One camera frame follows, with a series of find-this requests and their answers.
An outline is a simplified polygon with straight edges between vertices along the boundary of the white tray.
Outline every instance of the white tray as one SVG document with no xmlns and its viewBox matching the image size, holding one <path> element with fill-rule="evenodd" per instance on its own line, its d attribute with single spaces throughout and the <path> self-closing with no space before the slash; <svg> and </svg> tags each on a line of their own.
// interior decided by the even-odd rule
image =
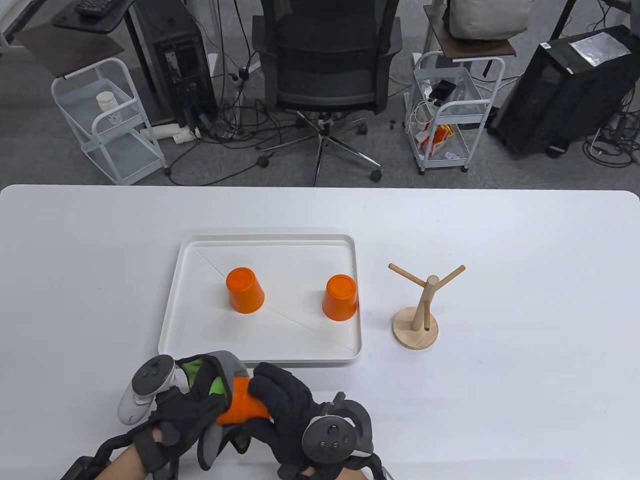
<svg viewBox="0 0 640 480">
<path fill-rule="evenodd" d="M 265 292 L 256 313 L 229 305 L 225 281 L 238 267 L 253 270 Z M 189 237 L 180 246 L 158 353 L 184 358 L 224 349 L 245 363 L 353 360 L 362 348 L 360 309 L 344 322 L 322 311 L 326 283 L 338 274 L 358 282 L 347 235 Z"/>
</svg>

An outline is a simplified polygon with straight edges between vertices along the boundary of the white bag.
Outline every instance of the white bag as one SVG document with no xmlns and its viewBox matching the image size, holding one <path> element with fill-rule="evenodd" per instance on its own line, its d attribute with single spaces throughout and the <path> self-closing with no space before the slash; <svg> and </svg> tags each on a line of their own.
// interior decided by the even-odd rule
<svg viewBox="0 0 640 480">
<path fill-rule="evenodd" d="M 527 29 L 531 0 L 449 0 L 455 38 L 505 40 Z"/>
</svg>

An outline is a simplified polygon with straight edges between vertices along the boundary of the wrist strap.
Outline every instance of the wrist strap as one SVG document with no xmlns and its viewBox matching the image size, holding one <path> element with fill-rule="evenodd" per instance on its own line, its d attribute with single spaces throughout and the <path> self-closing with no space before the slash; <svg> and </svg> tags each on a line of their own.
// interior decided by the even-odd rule
<svg viewBox="0 0 640 480">
<path fill-rule="evenodd" d="M 281 480 L 302 480 L 308 479 L 302 475 L 302 472 L 308 467 L 297 467 L 296 465 L 280 465 L 278 468 L 278 477 Z"/>
<path fill-rule="evenodd" d="M 151 429 L 136 433 L 133 436 L 133 444 L 136 446 L 143 467 L 150 474 L 156 473 L 166 465 L 167 460 L 154 440 Z"/>
</svg>

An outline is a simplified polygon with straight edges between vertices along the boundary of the white vr controller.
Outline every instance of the white vr controller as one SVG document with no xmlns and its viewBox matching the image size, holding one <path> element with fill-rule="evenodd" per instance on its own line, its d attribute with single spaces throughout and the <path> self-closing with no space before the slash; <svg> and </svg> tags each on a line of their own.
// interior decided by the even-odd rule
<svg viewBox="0 0 640 480">
<path fill-rule="evenodd" d="M 145 362 L 131 379 L 118 405 L 118 418 L 125 425 L 138 423 L 147 414 L 151 404 L 161 392 L 178 387 L 189 392 L 189 381 L 184 371 L 175 365 L 169 355 L 158 355 Z"/>
</svg>

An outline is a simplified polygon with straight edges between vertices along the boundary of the wooden dowel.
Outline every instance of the wooden dowel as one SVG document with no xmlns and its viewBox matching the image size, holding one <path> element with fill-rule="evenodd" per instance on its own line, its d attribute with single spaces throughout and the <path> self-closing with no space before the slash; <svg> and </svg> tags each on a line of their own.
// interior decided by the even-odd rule
<svg viewBox="0 0 640 480">
<path fill-rule="evenodd" d="M 426 286 L 426 282 L 423 282 L 415 275 L 411 275 L 407 270 L 402 270 L 399 266 L 393 265 L 393 263 L 389 264 L 389 268 L 396 272 L 398 275 L 402 275 L 407 280 L 411 280 L 413 283 L 420 285 L 422 288 Z"/>
<path fill-rule="evenodd" d="M 428 332 L 431 329 L 431 302 L 424 301 L 424 329 Z"/>
<path fill-rule="evenodd" d="M 440 290 L 442 287 L 447 285 L 451 280 L 456 278 L 458 275 L 460 275 L 466 269 L 467 269 L 467 267 L 465 267 L 464 265 L 461 265 L 458 268 L 456 268 L 453 272 L 449 273 L 445 278 L 443 278 L 440 281 L 440 283 L 438 284 L 438 288 L 436 288 L 436 290 Z"/>
<path fill-rule="evenodd" d="M 431 275 L 429 278 L 427 278 L 424 290 L 422 291 L 422 296 L 420 297 L 420 301 L 418 302 L 418 307 L 415 309 L 413 320 L 411 321 L 411 329 L 414 332 L 424 330 L 424 320 L 425 318 L 428 318 L 424 314 L 425 306 L 431 305 L 431 300 L 433 300 L 433 295 L 436 293 L 439 281 L 440 279 L 436 275 Z"/>
</svg>

